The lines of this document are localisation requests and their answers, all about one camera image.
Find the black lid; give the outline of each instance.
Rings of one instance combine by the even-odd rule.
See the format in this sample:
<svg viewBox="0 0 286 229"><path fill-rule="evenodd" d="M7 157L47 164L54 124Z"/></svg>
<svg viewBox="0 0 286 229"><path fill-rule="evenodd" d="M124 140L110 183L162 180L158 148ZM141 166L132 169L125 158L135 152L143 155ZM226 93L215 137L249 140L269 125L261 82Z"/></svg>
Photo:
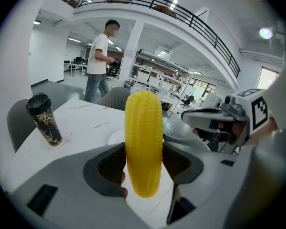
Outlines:
<svg viewBox="0 0 286 229"><path fill-rule="evenodd" d="M39 115L51 107L51 99L43 93L35 94L27 103L31 115Z"/></svg>

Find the human hand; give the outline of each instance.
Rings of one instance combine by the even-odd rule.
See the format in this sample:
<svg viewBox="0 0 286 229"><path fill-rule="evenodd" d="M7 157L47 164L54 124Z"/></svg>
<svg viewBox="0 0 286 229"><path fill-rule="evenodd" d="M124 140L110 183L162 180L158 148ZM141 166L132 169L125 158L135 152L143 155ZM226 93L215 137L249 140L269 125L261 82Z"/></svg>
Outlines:
<svg viewBox="0 0 286 229"><path fill-rule="evenodd" d="M225 127L224 123L218 124L218 129L222 131ZM231 138L229 140L230 144L235 143L241 133L243 132L243 129L245 127L244 122L234 122L231 129ZM249 140L246 142L245 146L247 145L258 145L259 141L261 141L264 137L270 135L273 131L277 129L276 122L274 119L270 118L269 123L265 125L263 128L255 132L253 135L250 136ZM195 135L199 136L199 129L194 128L193 133Z"/></svg>
<svg viewBox="0 0 286 229"><path fill-rule="evenodd" d="M115 59L112 58L112 57L108 57L107 62L108 62L109 64L112 64L113 62L115 62Z"/></svg>

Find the corn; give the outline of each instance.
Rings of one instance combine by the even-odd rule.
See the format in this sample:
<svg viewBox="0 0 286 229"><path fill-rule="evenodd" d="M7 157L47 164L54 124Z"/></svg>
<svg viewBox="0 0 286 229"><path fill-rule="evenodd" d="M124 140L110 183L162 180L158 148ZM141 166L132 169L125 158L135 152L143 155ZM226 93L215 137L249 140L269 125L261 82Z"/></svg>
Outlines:
<svg viewBox="0 0 286 229"><path fill-rule="evenodd" d="M130 181L137 195L158 191L162 165L162 109L148 91L132 93L125 109L125 149Z"/></svg>

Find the white t-shirt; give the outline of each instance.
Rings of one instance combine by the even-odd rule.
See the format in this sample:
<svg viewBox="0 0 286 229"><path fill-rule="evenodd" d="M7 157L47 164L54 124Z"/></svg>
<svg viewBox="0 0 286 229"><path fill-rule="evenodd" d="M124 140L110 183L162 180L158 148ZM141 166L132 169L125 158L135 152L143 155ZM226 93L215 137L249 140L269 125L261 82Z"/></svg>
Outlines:
<svg viewBox="0 0 286 229"><path fill-rule="evenodd" d="M92 43L87 67L88 74L106 74L106 61L95 59L95 50L97 49L101 49L102 55L107 56L108 38L105 34L98 35Z"/></svg>

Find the window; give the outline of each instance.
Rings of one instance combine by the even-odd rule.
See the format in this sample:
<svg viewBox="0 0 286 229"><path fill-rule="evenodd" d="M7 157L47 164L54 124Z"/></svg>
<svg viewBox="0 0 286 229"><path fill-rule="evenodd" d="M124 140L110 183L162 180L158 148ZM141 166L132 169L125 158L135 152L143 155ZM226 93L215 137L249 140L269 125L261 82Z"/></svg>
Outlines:
<svg viewBox="0 0 286 229"><path fill-rule="evenodd" d="M216 86L208 84L208 87L206 88L206 90L210 93L214 93Z"/></svg>
<svg viewBox="0 0 286 229"><path fill-rule="evenodd" d="M201 87L206 88L208 86L208 83L202 82Z"/></svg>
<svg viewBox="0 0 286 229"><path fill-rule="evenodd" d="M192 79L192 80L190 81L190 85L191 85L191 86L194 85L194 82L195 82L195 79Z"/></svg>
<svg viewBox="0 0 286 229"><path fill-rule="evenodd" d="M196 85L196 86L201 86L201 84L202 84L202 81L199 81L199 80L196 80L194 83L194 85Z"/></svg>
<svg viewBox="0 0 286 229"><path fill-rule="evenodd" d="M271 86L271 84L277 79L278 76L279 74L277 72L262 67L257 88L268 89Z"/></svg>

